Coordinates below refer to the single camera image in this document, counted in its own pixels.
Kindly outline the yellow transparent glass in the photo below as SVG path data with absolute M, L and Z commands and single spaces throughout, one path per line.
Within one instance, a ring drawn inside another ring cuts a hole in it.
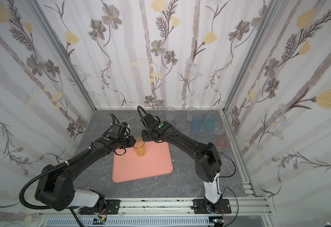
M 146 155 L 146 148 L 145 148 L 145 142 L 141 137 L 136 137 L 135 138 L 135 144 L 133 146 L 137 156 L 143 157 Z

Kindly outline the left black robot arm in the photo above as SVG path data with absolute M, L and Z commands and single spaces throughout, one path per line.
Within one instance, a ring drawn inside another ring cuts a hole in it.
M 57 166 L 46 166 L 42 172 L 47 174 L 39 179 L 35 199 L 56 211 L 82 207 L 95 214 L 103 212 L 107 208 L 105 196 L 94 190 L 75 189 L 74 181 L 99 159 L 117 149 L 126 152 L 135 142 L 126 122 L 114 123 L 110 131 L 72 159 Z

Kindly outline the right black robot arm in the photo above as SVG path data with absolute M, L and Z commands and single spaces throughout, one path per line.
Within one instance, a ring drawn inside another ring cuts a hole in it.
M 195 161 L 195 172 L 203 180 L 205 188 L 205 206 L 215 213 L 221 206 L 222 195 L 219 192 L 217 178 L 220 175 L 222 161 L 213 143 L 197 142 L 179 132 L 171 123 L 154 117 L 150 113 L 139 114 L 145 129 L 142 137 L 146 141 L 167 142 L 185 152 Z

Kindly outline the clear round glass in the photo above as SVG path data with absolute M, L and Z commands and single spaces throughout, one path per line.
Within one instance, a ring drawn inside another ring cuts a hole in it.
M 213 129 L 214 134 L 220 136 L 223 134 L 224 130 L 225 130 L 225 122 L 217 121 Z

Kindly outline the teal frosted glass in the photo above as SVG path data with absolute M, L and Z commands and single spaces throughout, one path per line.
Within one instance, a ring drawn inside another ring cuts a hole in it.
M 205 118 L 204 128 L 207 131 L 212 131 L 217 122 L 217 117 L 213 114 L 209 114 Z

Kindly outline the pink plastic tray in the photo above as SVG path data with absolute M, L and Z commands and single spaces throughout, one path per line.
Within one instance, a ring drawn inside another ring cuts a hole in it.
M 122 183 L 148 177 L 167 175 L 173 171 L 169 144 L 146 142 L 146 154 L 139 157 L 134 148 L 122 155 L 114 155 L 112 180 Z

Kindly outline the blue frosted glass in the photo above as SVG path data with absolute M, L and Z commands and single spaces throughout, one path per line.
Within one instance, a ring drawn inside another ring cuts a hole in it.
M 203 122 L 204 122 L 204 116 L 198 113 L 195 114 L 192 118 L 191 131 L 193 133 L 198 133 L 201 130 Z

